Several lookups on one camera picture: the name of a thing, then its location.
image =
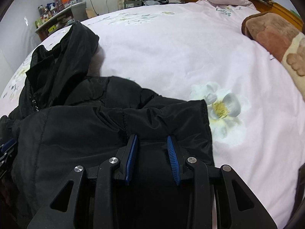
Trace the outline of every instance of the black jacket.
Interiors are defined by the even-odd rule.
[[[0,120],[1,140],[18,140],[11,175],[33,214],[75,166],[100,165],[114,157],[131,134],[141,142],[134,171],[142,185],[139,197],[146,197],[148,189],[164,195],[158,185],[168,187],[167,198],[177,195],[168,135],[175,135],[192,156],[214,165],[204,100],[164,98],[119,77],[86,76],[98,40],[77,22],[51,51],[38,47],[19,106]]]

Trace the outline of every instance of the metal screw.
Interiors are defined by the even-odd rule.
[[[83,170],[83,166],[81,166],[81,165],[78,165],[74,168],[75,172],[81,172],[82,170]]]
[[[224,165],[222,169],[227,172],[231,171],[231,167],[229,165]]]
[[[197,159],[194,158],[194,157],[189,157],[189,158],[188,158],[188,162],[191,163],[191,164],[194,164],[194,163],[197,162]]]
[[[111,163],[111,164],[115,164],[117,162],[118,162],[118,159],[116,157],[112,157],[109,159],[109,163]]]

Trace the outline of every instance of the brown blanket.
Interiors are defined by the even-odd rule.
[[[305,99],[305,36],[278,14],[264,12],[247,17],[242,33],[265,47],[291,75]]]

